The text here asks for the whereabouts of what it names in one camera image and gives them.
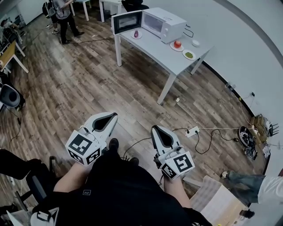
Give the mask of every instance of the red apple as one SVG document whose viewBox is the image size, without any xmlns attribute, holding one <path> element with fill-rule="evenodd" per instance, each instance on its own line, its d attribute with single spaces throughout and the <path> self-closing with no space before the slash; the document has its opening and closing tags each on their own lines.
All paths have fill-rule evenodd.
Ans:
<svg viewBox="0 0 283 226">
<path fill-rule="evenodd" d="M 177 48 L 180 48 L 182 45 L 182 43 L 180 41 L 174 41 L 174 47 L 177 49 Z"/>
</svg>

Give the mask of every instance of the sneaker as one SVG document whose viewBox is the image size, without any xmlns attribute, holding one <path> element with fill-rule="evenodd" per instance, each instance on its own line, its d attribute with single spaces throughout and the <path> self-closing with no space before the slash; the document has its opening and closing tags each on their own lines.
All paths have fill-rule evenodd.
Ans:
<svg viewBox="0 0 283 226">
<path fill-rule="evenodd" d="M 116 138 L 112 138 L 109 142 L 108 148 L 110 151 L 118 152 L 119 141 Z"/>
<path fill-rule="evenodd" d="M 57 34 L 59 32 L 59 29 L 58 30 L 55 30 L 52 32 L 52 34 Z"/>
<path fill-rule="evenodd" d="M 72 40 L 66 40 L 65 42 L 63 42 L 62 44 L 69 44 Z"/>
<path fill-rule="evenodd" d="M 134 166 L 138 166 L 138 164 L 140 163 L 140 161 L 138 160 L 137 157 L 133 157 L 130 162 L 134 165 Z"/>
<path fill-rule="evenodd" d="M 227 178 L 228 177 L 228 172 L 227 171 L 224 171 L 223 173 L 222 173 L 222 175 L 221 175 L 221 178 L 222 179 L 225 179 L 225 178 Z"/>
<path fill-rule="evenodd" d="M 82 34 L 84 34 L 84 32 L 79 32 L 79 33 L 77 33 L 77 34 L 75 35 L 75 37 L 78 37 L 78 36 L 80 36 L 80 35 L 82 35 Z"/>
</svg>

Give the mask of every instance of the white wall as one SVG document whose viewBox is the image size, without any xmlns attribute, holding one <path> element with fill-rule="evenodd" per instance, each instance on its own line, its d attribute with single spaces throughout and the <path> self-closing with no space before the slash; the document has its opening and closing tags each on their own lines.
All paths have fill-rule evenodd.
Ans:
<svg viewBox="0 0 283 226">
<path fill-rule="evenodd" d="M 15 18 L 16 18 L 19 14 L 20 14 L 20 13 L 19 13 L 17 7 L 14 6 L 14 7 L 7 13 L 7 17 L 9 17 L 10 20 L 11 20 L 12 22 L 14 22 L 14 21 L 15 21 Z"/>
<path fill-rule="evenodd" d="M 18 3 L 17 8 L 26 24 L 42 14 L 44 2 L 44 0 L 22 0 Z"/>
<path fill-rule="evenodd" d="M 239 7 L 241 5 L 240 8 L 246 11 L 252 11 L 251 17 L 254 21 L 258 21 L 258 25 L 268 32 L 280 48 L 283 43 L 282 28 L 271 30 L 268 27 L 272 26 L 269 25 L 270 22 L 278 21 L 277 25 L 283 22 L 283 11 L 281 14 L 276 13 L 276 18 L 270 19 L 273 12 L 279 11 L 274 3 L 276 0 L 253 0 L 253 4 L 244 0 L 230 1 Z M 273 4 L 267 9 L 268 14 L 263 11 L 265 6 L 259 7 L 264 1 L 265 4 Z M 251 92 L 255 93 L 251 106 L 255 115 L 261 113 L 270 121 L 283 125 L 283 68 L 262 38 L 244 20 L 216 0 L 144 0 L 144 4 L 150 8 L 161 7 L 180 16 L 191 26 L 195 33 L 194 38 L 202 36 L 213 42 L 215 46 L 205 61 L 226 81 L 235 84 L 235 90 L 240 96 L 246 97 Z M 252 98 L 245 101 L 250 106 Z M 278 140 L 283 144 L 282 132 L 274 136 L 271 142 L 277 144 Z M 278 175 L 283 168 L 282 159 L 283 150 L 278 151 L 276 147 L 272 147 L 268 175 Z M 283 214 L 282 205 L 274 202 L 251 207 L 256 211 L 256 215 L 249 221 L 251 226 L 275 225 Z"/>
<path fill-rule="evenodd" d="M 283 3 L 280 0 L 228 1 L 255 21 L 283 54 Z"/>
</svg>

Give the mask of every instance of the power strip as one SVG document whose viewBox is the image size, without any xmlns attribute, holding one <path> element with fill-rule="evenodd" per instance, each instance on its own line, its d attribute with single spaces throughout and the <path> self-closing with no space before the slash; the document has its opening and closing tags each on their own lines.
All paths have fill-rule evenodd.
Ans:
<svg viewBox="0 0 283 226">
<path fill-rule="evenodd" d="M 189 130 L 189 133 L 186 132 L 186 137 L 187 138 L 190 138 L 191 136 L 195 135 L 196 134 L 196 131 L 199 133 L 199 128 L 196 126 L 192 129 Z"/>
</svg>

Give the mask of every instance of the black cable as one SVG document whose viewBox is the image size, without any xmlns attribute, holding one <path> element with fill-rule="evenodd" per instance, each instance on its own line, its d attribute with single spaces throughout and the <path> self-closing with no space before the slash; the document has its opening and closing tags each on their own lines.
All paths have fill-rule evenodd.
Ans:
<svg viewBox="0 0 283 226">
<path fill-rule="evenodd" d="M 5 105 L 4 105 L 4 107 L 5 107 L 9 112 L 11 112 L 13 115 L 15 115 L 15 116 L 17 117 L 17 121 L 18 121 L 18 124 L 19 124 L 19 131 L 20 131 L 20 130 L 21 130 L 21 121 L 20 121 L 19 117 L 18 117 L 15 113 L 13 113 L 9 108 L 7 108 Z M 14 136 L 12 139 L 10 139 L 8 151 L 10 151 L 10 146 L 11 146 L 12 140 L 13 140 L 14 138 L 16 138 L 16 137 L 19 135 L 19 131 L 18 131 L 18 133 L 17 133 L 16 136 Z"/>
<path fill-rule="evenodd" d="M 163 178 L 163 177 L 164 177 L 164 175 L 162 175 L 161 178 L 160 178 L 160 181 L 159 181 L 159 184 L 158 184 L 159 186 L 162 185 L 161 181 L 162 181 L 162 178 Z"/>
<path fill-rule="evenodd" d="M 214 129 L 214 130 L 212 130 L 212 132 L 211 132 L 211 134 L 210 134 L 210 143 L 209 143 L 208 149 L 207 149 L 206 151 L 204 151 L 203 153 L 201 153 L 201 152 L 199 152 L 198 150 L 196 150 L 196 147 L 197 147 L 198 144 L 199 144 L 199 133 L 197 132 L 196 134 L 198 135 L 198 142 L 197 142 L 196 145 L 195 145 L 195 151 L 196 151 L 197 153 L 199 153 L 199 154 L 204 154 L 204 153 L 208 152 L 208 150 L 209 150 L 210 147 L 211 147 L 212 135 L 213 135 L 213 132 L 214 132 L 215 130 L 219 131 L 220 136 L 221 136 L 222 139 L 224 139 L 224 140 L 226 140 L 226 141 L 231 141 L 231 140 L 233 140 L 233 141 L 235 141 L 235 142 L 239 142 L 239 139 L 238 139 L 238 138 L 232 138 L 232 139 L 226 139 L 226 138 L 224 138 L 224 137 L 222 136 L 222 134 L 221 134 L 221 132 L 220 132 L 219 129 Z"/>
<path fill-rule="evenodd" d="M 134 145 L 136 145 L 137 143 L 140 143 L 141 141 L 146 140 L 146 139 L 151 139 L 151 137 L 149 137 L 149 138 L 144 138 L 144 139 L 142 139 L 142 140 L 140 140 L 140 141 L 134 143 L 132 146 L 130 146 L 130 147 L 125 151 L 125 153 L 124 153 L 124 155 L 123 155 L 123 158 L 125 158 L 125 155 L 126 155 L 126 153 L 127 153 L 127 151 L 128 151 L 129 149 L 131 149 L 131 148 L 132 148 Z"/>
<path fill-rule="evenodd" d="M 172 130 L 172 132 L 176 131 L 176 130 L 179 130 L 179 129 L 185 129 L 187 131 L 187 133 L 189 133 L 189 130 L 187 128 L 178 128 L 178 129 L 174 129 Z"/>
</svg>

